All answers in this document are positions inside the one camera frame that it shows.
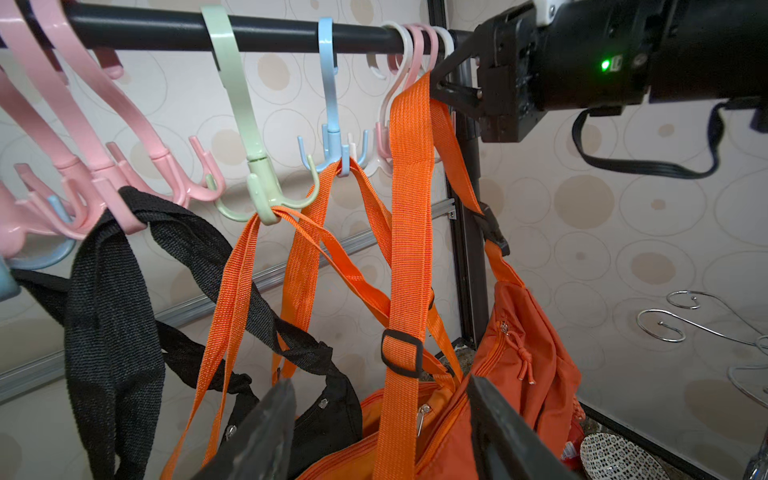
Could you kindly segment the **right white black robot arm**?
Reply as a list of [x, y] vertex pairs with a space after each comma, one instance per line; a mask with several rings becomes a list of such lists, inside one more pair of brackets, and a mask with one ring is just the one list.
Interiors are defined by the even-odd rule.
[[767, 130], [767, 5], [763, 1], [577, 1], [541, 26], [533, 2], [478, 26], [431, 71], [431, 95], [480, 126], [487, 143], [521, 141], [550, 111], [589, 117], [628, 105], [710, 100], [707, 142], [721, 111], [750, 110]]

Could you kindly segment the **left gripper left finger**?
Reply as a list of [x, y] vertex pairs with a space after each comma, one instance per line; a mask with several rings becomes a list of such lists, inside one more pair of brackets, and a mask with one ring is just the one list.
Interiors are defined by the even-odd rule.
[[295, 413], [292, 382], [281, 380], [194, 479], [286, 479]]

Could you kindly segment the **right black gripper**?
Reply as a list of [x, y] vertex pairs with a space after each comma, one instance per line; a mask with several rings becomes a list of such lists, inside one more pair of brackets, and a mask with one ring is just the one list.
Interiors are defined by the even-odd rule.
[[[532, 57], [539, 40], [533, 5], [512, 7], [483, 22], [430, 73], [431, 97], [479, 124], [485, 143], [518, 143], [543, 118], [532, 92]], [[478, 61], [476, 88], [447, 76]]]

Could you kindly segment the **dark orange crossbody bag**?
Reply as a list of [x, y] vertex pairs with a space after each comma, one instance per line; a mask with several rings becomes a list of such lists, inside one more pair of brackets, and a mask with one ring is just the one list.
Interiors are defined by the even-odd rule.
[[[490, 221], [468, 178], [448, 108], [431, 97], [428, 77], [395, 98], [391, 120], [393, 183], [396, 173], [408, 167], [427, 165], [433, 174], [435, 162], [441, 161], [462, 203]], [[496, 279], [491, 318], [471, 371], [441, 414], [414, 479], [479, 478], [467, 393], [473, 376], [488, 379], [564, 465], [580, 372], [530, 290], [504, 260], [500, 241], [489, 237], [485, 252]]]

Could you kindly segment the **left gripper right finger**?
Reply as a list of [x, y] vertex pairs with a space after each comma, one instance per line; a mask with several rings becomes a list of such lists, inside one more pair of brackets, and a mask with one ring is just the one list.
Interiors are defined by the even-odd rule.
[[488, 379], [471, 377], [467, 393], [473, 454], [480, 479], [577, 477], [551, 453]]

